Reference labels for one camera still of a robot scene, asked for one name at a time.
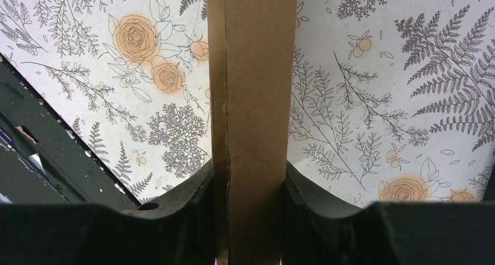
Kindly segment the brown cardboard box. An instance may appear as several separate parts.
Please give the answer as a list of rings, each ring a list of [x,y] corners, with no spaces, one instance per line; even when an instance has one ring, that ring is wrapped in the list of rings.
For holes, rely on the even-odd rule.
[[[297,0],[207,0],[219,264],[279,264]]]

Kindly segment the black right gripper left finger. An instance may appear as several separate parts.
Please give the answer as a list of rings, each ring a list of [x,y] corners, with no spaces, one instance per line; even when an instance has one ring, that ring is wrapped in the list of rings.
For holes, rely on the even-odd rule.
[[[212,164],[136,210],[2,204],[2,264],[214,264]]]

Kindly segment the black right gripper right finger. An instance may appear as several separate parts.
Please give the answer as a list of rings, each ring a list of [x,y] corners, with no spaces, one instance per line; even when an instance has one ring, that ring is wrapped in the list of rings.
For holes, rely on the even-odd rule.
[[[493,264],[494,198],[359,208],[288,164],[282,264]]]

